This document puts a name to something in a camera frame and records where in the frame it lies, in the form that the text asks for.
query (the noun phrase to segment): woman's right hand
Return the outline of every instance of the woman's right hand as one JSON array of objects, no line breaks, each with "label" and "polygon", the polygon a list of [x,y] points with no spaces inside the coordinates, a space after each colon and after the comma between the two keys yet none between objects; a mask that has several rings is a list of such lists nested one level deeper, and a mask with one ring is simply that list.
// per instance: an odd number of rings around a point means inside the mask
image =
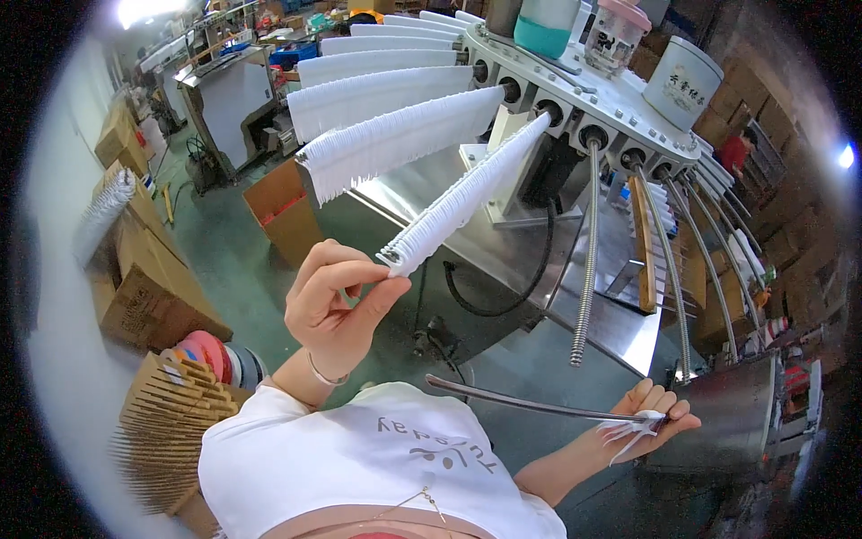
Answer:
[{"label": "woman's right hand", "polygon": [[[405,277],[387,279],[389,268],[336,240],[311,248],[287,294],[284,324],[311,354],[327,379],[349,374],[368,354],[374,329],[410,288]],[[358,298],[362,286],[376,285],[355,307],[341,296]]]}]

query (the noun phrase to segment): woman's left hand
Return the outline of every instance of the woman's left hand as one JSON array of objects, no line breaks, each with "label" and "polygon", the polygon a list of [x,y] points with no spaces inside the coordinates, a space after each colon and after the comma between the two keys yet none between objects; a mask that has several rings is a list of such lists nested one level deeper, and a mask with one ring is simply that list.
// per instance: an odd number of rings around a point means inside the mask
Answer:
[{"label": "woman's left hand", "polygon": [[[690,413],[689,401],[677,401],[676,393],[665,391],[661,385],[654,385],[649,378],[641,380],[638,385],[628,391],[626,396],[611,409],[611,413],[631,416],[642,410],[655,410],[667,414],[671,421],[666,423],[656,436],[643,436],[628,451],[621,454],[614,463],[631,461],[651,453],[680,432],[701,426],[700,419]],[[620,440],[614,440],[604,446],[603,451],[607,452],[608,460],[624,448],[631,441],[632,436],[634,434],[625,436]]]}]

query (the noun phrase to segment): person in red shirt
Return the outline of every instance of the person in red shirt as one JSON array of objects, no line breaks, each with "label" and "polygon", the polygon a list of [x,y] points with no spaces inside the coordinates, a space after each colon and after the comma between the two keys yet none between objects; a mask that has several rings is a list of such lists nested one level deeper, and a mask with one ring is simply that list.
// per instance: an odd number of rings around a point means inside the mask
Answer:
[{"label": "person in red shirt", "polygon": [[713,157],[721,166],[736,178],[742,179],[742,163],[754,148],[757,147],[757,134],[754,129],[745,128],[740,136],[730,137]]}]

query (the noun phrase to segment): blue crate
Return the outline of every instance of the blue crate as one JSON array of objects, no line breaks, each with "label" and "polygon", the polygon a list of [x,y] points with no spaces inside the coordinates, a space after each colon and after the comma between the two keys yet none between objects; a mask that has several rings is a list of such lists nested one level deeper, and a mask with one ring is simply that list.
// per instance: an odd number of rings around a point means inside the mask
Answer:
[{"label": "blue crate", "polygon": [[284,70],[290,70],[297,64],[299,60],[307,60],[317,57],[317,44],[297,43],[295,46],[289,45],[281,47],[276,52],[270,54],[270,66],[281,66]]}]

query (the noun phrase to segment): woman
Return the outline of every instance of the woman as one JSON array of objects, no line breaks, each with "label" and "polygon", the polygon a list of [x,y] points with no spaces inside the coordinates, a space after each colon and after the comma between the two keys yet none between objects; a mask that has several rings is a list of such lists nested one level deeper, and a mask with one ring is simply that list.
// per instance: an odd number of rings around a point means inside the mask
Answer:
[{"label": "woman", "polygon": [[[284,323],[303,347],[240,413],[203,436],[198,475],[231,539],[565,539],[553,507],[628,442],[596,429],[514,478],[471,409],[409,384],[376,385],[317,411],[368,353],[372,334],[409,288],[389,268],[334,240],[319,243],[287,295]],[[352,309],[341,296],[358,298]],[[686,401],[642,380],[612,410],[668,413],[617,461],[700,426]]]}]

